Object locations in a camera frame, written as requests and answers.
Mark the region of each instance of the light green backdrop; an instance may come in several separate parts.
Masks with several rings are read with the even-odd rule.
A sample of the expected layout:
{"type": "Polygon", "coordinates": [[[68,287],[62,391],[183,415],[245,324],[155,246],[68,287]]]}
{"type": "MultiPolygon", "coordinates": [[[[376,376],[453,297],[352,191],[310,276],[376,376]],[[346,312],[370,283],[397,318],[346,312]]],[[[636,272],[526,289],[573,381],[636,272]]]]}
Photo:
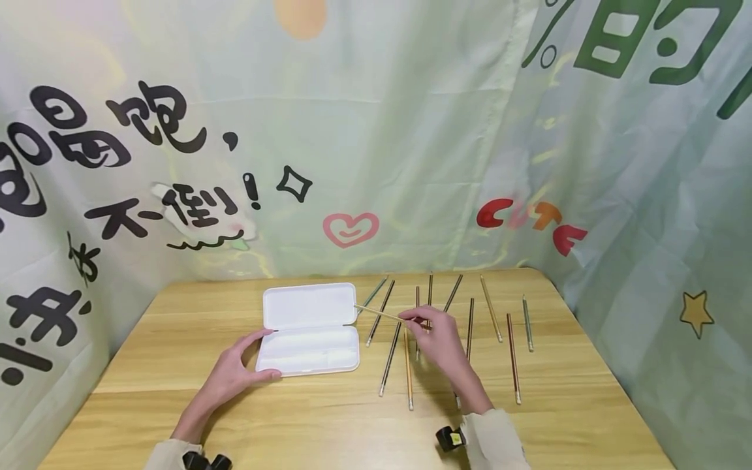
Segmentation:
{"type": "Polygon", "coordinates": [[[529,265],[678,468],[749,468],[750,2],[34,0],[0,22],[1,124],[32,129],[0,138],[0,343],[53,363],[0,357],[23,375],[0,382],[6,467],[36,467],[172,281],[529,265]],[[118,121],[108,100],[144,99],[140,80],[182,94],[170,136],[206,129],[200,150],[166,138],[171,99],[142,116],[160,144],[118,121]],[[76,113],[51,100],[46,119],[38,86],[86,122],[55,126],[76,113]],[[130,160],[50,134],[95,130],[130,160]],[[276,189],[285,166],[312,182],[303,202],[276,189]],[[183,223],[174,184],[217,222],[183,223]],[[147,235],[106,236],[96,209],[132,199],[147,235]],[[220,237],[237,239],[173,248],[220,237]],[[43,287],[76,301],[72,338],[56,316],[35,340],[39,305],[22,319],[43,287]]]}

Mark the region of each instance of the red letter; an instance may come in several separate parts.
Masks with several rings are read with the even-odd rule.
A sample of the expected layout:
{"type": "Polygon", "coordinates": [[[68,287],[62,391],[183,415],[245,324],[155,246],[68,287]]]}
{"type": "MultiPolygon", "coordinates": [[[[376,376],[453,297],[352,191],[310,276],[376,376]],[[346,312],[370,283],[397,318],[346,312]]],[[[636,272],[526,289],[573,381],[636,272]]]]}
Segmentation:
{"type": "Polygon", "coordinates": [[[587,235],[587,230],[578,229],[571,225],[562,225],[553,231],[553,245],[563,256],[568,256],[575,243],[570,240],[582,240],[587,235]]]}
{"type": "Polygon", "coordinates": [[[485,229],[492,227],[500,227],[504,223],[504,219],[497,219],[494,217],[496,212],[510,208],[514,204],[511,199],[493,199],[488,201],[479,211],[478,216],[475,218],[475,222],[479,226],[485,229]]]}
{"type": "Polygon", "coordinates": [[[551,220],[555,220],[557,225],[562,222],[562,213],[559,212],[559,208],[549,202],[539,202],[535,206],[535,213],[541,215],[532,226],[535,230],[545,229],[551,220]]]}

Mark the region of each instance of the pencil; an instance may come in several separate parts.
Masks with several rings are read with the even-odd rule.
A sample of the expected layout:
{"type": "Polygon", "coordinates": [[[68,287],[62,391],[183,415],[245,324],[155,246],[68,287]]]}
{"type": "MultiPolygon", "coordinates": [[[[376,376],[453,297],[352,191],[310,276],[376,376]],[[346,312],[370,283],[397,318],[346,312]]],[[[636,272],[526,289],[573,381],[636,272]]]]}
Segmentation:
{"type": "MultiPolygon", "coordinates": [[[[433,273],[428,276],[428,305],[431,305],[431,298],[433,297],[433,273]]],[[[431,326],[431,320],[426,321],[426,325],[431,326]]],[[[415,344],[415,360],[420,361],[420,346],[415,344]]]]}
{"type": "Polygon", "coordinates": [[[527,313],[527,300],[525,294],[522,295],[522,312],[525,315],[525,333],[527,334],[527,350],[532,352],[532,329],[530,327],[530,315],[527,313]]]}
{"type": "Polygon", "coordinates": [[[449,311],[449,306],[452,305],[452,301],[454,300],[454,294],[457,293],[457,289],[459,289],[459,283],[462,282],[462,275],[460,274],[457,278],[457,282],[454,283],[454,288],[452,289],[452,293],[449,294],[449,299],[447,299],[447,304],[444,306],[444,311],[449,311]]]}
{"type": "MultiPolygon", "coordinates": [[[[472,348],[472,321],[473,321],[473,310],[475,309],[475,298],[470,298],[470,315],[468,318],[468,339],[465,343],[465,356],[467,357],[468,364],[470,363],[470,350],[472,348]]],[[[457,394],[454,394],[454,399],[457,402],[457,409],[462,409],[462,403],[459,400],[459,396],[457,394]]]]}
{"type": "Polygon", "coordinates": [[[481,286],[483,286],[483,295],[486,296],[486,303],[488,304],[488,312],[491,314],[491,323],[493,323],[493,331],[496,332],[496,339],[499,340],[499,343],[503,343],[504,338],[502,338],[502,330],[499,329],[499,322],[496,321],[496,312],[493,311],[493,303],[491,303],[491,296],[488,294],[488,287],[486,287],[486,280],[483,278],[482,274],[481,274],[481,286]]]}
{"type": "MultiPolygon", "coordinates": [[[[420,287],[415,286],[415,306],[420,307],[420,287]]],[[[405,370],[408,373],[408,409],[413,411],[413,372],[410,366],[410,337],[408,329],[403,332],[405,337],[405,370]]]]}
{"type": "MultiPolygon", "coordinates": [[[[457,294],[457,289],[459,289],[459,283],[461,282],[462,282],[462,274],[460,274],[457,277],[457,282],[454,283],[454,288],[452,289],[452,293],[449,294],[449,299],[447,299],[447,304],[444,306],[445,312],[449,311],[449,306],[452,305],[452,301],[454,300],[454,295],[457,294]]],[[[459,396],[457,396],[456,393],[454,394],[454,401],[457,403],[457,409],[459,410],[462,406],[459,403],[459,396]]]]}
{"type": "MultiPolygon", "coordinates": [[[[370,307],[366,307],[366,306],[364,306],[364,305],[358,305],[358,304],[355,304],[355,305],[353,305],[353,306],[354,306],[355,308],[359,308],[359,309],[361,309],[362,311],[367,311],[367,312],[371,312],[372,314],[376,314],[376,315],[378,315],[379,317],[386,317],[386,318],[391,318],[392,320],[397,320],[397,321],[399,321],[399,322],[407,322],[407,321],[410,321],[410,320],[405,320],[404,318],[400,318],[400,317],[397,317],[396,315],[392,315],[392,314],[385,314],[385,313],[384,313],[384,312],[382,312],[382,311],[378,311],[378,310],[376,310],[375,308],[370,308],[370,307]]],[[[420,327],[421,327],[421,328],[423,328],[423,329],[430,329],[430,328],[431,328],[430,326],[426,325],[425,323],[418,323],[418,324],[419,324],[419,325],[420,325],[420,327]]]]}
{"type": "Polygon", "coordinates": [[[392,366],[392,358],[394,357],[394,350],[397,348],[397,340],[399,339],[399,329],[402,328],[401,323],[397,323],[394,328],[394,338],[392,338],[392,346],[389,348],[389,356],[387,357],[387,365],[384,367],[384,375],[381,376],[381,388],[378,391],[379,396],[384,396],[384,388],[387,387],[387,378],[389,377],[389,369],[392,366]]]}
{"type": "MultiPolygon", "coordinates": [[[[371,300],[373,300],[373,299],[374,299],[374,297],[376,296],[376,294],[378,293],[378,291],[379,291],[379,290],[381,290],[381,287],[382,287],[382,286],[384,285],[384,283],[385,283],[385,282],[387,282],[387,278],[388,278],[388,277],[389,277],[388,275],[387,275],[387,276],[384,276],[384,278],[383,278],[383,279],[381,280],[381,282],[380,282],[380,283],[378,283],[378,285],[377,285],[377,286],[376,286],[376,288],[375,288],[375,289],[373,290],[373,292],[371,292],[371,295],[370,295],[370,296],[368,296],[368,298],[367,298],[367,299],[365,300],[365,302],[363,302],[363,304],[364,304],[364,305],[368,305],[368,304],[370,304],[370,303],[371,303],[371,300]]],[[[361,312],[363,312],[363,310],[358,310],[358,313],[356,314],[356,316],[357,316],[357,315],[360,315],[360,313],[361,313],[361,312]]]]}
{"type": "Polygon", "coordinates": [[[475,309],[475,298],[470,298],[470,318],[468,319],[468,340],[467,340],[467,357],[468,362],[470,362],[470,347],[472,345],[472,320],[473,320],[473,310],[475,309]]]}
{"type": "Polygon", "coordinates": [[[522,405],[520,397],[520,378],[517,375],[517,358],[514,355],[514,331],[512,330],[512,316],[507,314],[507,335],[509,335],[509,356],[512,359],[512,380],[514,380],[514,400],[522,405]]]}
{"type": "MultiPolygon", "coordinates": [[[[384,296],[384,300],[381,302],[381,312],[384,311],[384,309],[387,307],[387,302],[389,301],[389,296],[392,295],[392,289],[394,288],[394,280],[392,279],[391,284],[389,284],[389,289],[387,290],[387,294],[384,296]]],[[[373,311],[371,308],[365,308],[365,307],[359,307],[361,311],[368,310],[373,311]]],[[[378,327],[378,323],[381,320],[381,315],[376,317],[376,320],[374,320],[374,324],[371,327],[371,332],[368,334],[368,339],[365,341],[365,347],[371,346],[371,341],[374,339],[374,335],[376,334],[376,328],[378,327]]]]}

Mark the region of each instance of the sleeve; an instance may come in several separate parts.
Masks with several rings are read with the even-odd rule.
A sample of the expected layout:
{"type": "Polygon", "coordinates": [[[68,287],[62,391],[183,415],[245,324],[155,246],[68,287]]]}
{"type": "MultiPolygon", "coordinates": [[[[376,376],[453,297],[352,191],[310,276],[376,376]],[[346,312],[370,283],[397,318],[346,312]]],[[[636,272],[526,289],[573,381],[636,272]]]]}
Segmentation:
{"type": "Polygon", "coordinates": [[[202,446],[197,444],[177,439],[162,441],[154,446],[144,470],[185,470],[183,455],[191,451],[202,455],[204,453],[202,446]]]}
{"type": "Polygon", "coordinates": [[[470,413],[460,428],[472,470],[530,470],[522,442],[504,410],[470,413]]]}

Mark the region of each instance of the open pencil case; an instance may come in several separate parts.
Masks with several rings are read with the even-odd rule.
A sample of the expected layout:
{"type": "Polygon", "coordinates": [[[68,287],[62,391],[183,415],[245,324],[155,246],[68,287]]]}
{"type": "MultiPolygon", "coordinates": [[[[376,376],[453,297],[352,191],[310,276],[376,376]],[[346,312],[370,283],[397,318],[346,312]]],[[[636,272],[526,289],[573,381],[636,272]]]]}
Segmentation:
{"type": "Polygon", "coordinates": [[[263,296],[264,327],[256,370],[284,377],[353,371],[360,364],[355,286],[351,283],[273,287],[263,296]]]}

